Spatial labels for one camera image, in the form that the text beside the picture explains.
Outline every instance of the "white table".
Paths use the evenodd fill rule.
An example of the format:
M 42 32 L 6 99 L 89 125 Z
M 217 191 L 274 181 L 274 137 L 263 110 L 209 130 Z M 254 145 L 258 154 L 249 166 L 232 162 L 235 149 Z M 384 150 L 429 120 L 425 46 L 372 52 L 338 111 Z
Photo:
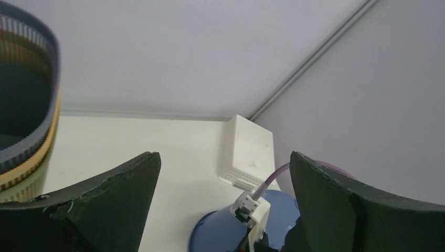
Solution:
M 44 193 L 110 170 L 142 152 L 159 152 L 161 173 L 139 251 L 187 251 L 198 220 L 241 194 L 216 175 L 224 124 L 63 113 Z

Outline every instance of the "blue bowl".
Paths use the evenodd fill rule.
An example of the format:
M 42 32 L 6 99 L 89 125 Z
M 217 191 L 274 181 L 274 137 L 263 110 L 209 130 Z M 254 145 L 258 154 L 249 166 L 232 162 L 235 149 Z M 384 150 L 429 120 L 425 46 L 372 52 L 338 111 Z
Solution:
M 276 190 L 267 190 L 263 198 L 271 205 L 266 224 L 269 246 L 280 249 L 286 234 L 300 217 L 298 204 L 295 198 Z M 189 252 L 227 252 L 238 246 L 247 228 L 230 213 L 230 207 L 209 213 L 196 224 L 188 244 Z

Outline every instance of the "stack of containers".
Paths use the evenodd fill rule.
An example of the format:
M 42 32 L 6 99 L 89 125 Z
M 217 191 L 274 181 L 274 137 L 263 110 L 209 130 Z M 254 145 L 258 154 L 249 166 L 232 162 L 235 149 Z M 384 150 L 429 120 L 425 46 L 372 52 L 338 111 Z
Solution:
M 59 113 L 59 46 L 33 15 L 0 1 L 0 203 L 41 194 Z

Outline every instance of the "gray wall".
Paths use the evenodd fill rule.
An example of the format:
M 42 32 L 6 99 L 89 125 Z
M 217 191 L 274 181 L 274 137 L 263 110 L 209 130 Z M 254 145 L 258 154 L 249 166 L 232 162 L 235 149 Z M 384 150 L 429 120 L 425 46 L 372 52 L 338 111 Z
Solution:
M 444 61 L 443 1 L 382 0 L 256 123 L 274 134 L 277 166 L 300 151 L 445 204 Z
M 8 0 L 62 53 L 62 108 L 248 116 L 361 0 Z

